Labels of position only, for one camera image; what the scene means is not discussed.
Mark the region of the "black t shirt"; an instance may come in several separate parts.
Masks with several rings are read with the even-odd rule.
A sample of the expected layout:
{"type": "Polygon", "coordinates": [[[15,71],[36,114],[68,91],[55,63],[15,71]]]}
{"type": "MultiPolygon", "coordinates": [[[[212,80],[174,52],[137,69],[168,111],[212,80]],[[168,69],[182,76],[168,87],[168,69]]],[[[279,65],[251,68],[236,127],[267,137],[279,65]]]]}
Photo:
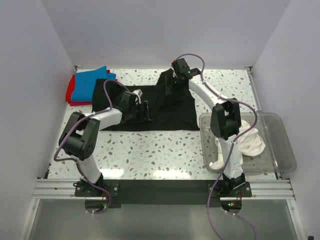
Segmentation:
{"type": "MultiPolygon", "coordinates": [[[[198,131],[200,128],[197,123],[197,113],[195,107],[195,99],[188,91],[186,95],[179,97],[178,95],[166,95],[165,92],[165,73],[172,73],[172,69],[163,71],[155,85],[128,85],[127,88],[132,92],[134,90],[142,90],[142,101],[148,101],[151,113],[151,121],[140,123],[123,123],[105,128],[105,131],[198,131]]],[[[110,106],[104,91],[104,83],[106,90],[111,99],[112,104],[116,104],[125,91],[115,81],[107,81],[106,79],[98,79],[92,96],[92,111],[98,112],[110,106]]]]}

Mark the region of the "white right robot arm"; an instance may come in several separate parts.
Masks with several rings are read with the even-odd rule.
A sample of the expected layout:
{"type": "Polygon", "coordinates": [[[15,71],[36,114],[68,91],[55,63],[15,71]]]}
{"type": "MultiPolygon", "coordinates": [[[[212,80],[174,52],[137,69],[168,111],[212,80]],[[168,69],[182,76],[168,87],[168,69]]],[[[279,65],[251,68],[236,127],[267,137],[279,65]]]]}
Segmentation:
{"type": "Polygon", "coordinates": [[[218,139],[223,158],[223,192],[235,196],[245,180],[237,137],[242,125],[239,102],[228,99],[203,78],[203,71],[191,69],[184,58],[175,59],[173,76],[165,81],[167,95],[182,97],[189,91],[197,94],[211,108],[210,129],[218,139]]]}

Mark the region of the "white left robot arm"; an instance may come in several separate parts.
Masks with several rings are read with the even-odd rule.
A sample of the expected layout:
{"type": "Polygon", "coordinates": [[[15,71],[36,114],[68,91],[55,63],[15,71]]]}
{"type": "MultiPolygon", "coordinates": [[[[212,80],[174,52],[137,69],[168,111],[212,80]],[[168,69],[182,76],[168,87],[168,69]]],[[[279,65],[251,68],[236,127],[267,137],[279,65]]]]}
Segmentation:
{"type": "Polygon", "coordinates": [[[99,181],[103,174],[94,159],[98,133],[111,126],[152,121],[149,103],[142,100],[142,95],[141,89],[124,91],[118,102],[104,110],[88,114],[73,112],[60,136],[54,160],[74,161],[81,178],[87,182],[86,191],[92,196],[99,196],[104,190],[104,184],[99,181]]]}

